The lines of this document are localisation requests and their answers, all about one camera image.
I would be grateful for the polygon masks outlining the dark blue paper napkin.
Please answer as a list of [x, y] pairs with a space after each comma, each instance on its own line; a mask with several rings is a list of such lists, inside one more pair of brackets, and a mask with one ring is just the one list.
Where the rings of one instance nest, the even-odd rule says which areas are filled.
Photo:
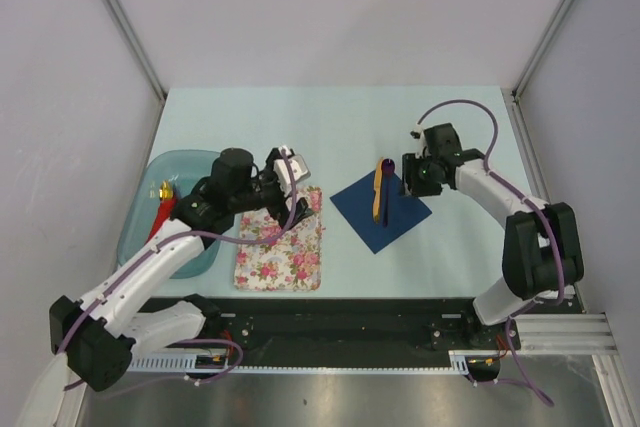
[[371, 171], [330, 197], [331, 202], [369, 250], [377, 254], [432, 215], [419, 198], [401, 196], [401, 179], [390, 181], [388, 225], [373, 220], [374, 175]]

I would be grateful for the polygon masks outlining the purple metal spoon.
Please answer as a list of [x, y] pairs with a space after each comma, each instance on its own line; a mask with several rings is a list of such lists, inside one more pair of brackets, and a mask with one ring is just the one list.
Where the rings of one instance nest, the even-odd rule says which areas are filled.
[[390, 158], [385, 158], [382, 162], [382, 174], [383, 174], [383, 207], [382, 207], [382, 224], [384, 227], [389, 223], [389, 203], [390, 203], [390, 190], [391, 183], [395, 175], [395, 163]]

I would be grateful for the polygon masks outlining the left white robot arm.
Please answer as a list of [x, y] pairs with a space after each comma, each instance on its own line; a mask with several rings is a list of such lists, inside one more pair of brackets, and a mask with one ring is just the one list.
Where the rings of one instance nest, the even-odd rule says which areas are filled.
[[277, 242], [311, 214], [299, 183], [311, 175], [302, 155], [287, 146], [271, 150], [261, 170], [253, 155], [227, 148], [181, 197], [168, 218], [120, 269], [77, 300], [61, 296], [49, 309], [53, 354], [95, 392], [105, 391], [131, 362], [173, 344], [207, 347], [221, 334], [220, 311], [192, 294], [151, 314], [141, 308], [159, 286], [215, 242], [230, 242], [237, 215], [264, 209], [276, 233], [257, 244]]

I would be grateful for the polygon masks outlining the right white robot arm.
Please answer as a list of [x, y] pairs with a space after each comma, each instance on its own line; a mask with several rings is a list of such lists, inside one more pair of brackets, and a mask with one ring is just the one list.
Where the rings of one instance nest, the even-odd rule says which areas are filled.
[[401, 193], [433, 197], [445, 186], [475, 201], [504, 231], [501, 277], [472, 302], [473, 316], [461, 323], [463, 340], [484, 348], [497, 325], [538, 302], [564, 301], [566, 288], [584, 277], [574, 210], [566, 203], [531, 197], [502, 177], [488, 154], [462, 147], [452, 124], [410, 132], [419, 142], [402, 156]]

